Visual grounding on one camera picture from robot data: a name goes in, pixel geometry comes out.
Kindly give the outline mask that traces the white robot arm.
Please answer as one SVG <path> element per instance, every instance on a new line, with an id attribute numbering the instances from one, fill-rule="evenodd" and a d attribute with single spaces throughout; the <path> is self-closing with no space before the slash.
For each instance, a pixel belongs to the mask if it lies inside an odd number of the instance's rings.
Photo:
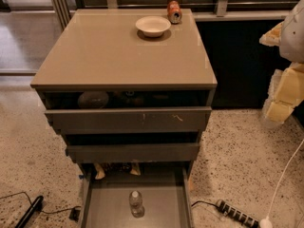
<path id="1" fill-rule="evenodd" d="M 300 0 L 283 22 L 263 34 L 259 42 L 278 47 L 279 55 L 291 62 L 276 69 L 271 78 L 263 118 L 271 124 L 283 124 L 304 101 L 304 0 Z"/>

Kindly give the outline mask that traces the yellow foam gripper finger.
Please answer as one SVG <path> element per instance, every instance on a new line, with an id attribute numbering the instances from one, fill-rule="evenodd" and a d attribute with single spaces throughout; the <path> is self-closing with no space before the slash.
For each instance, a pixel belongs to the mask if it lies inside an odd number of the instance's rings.
<path id="1" fill-rule="evenodd" d="M 278 23 L 272 29 L 270 29 L 265 34 L 263 34 L 260 37 L 259 42 L 264 46 L 278 47 L 281 38 L 281 29 L 282 29 L 282 22 Z"/>
<path id="2" fill-rule="evenodd" d="M 291 63 L 284 70 L 275 70 L 262 114 L 271 123 L 283 124 L 303 101 L 304 64 Z"/>

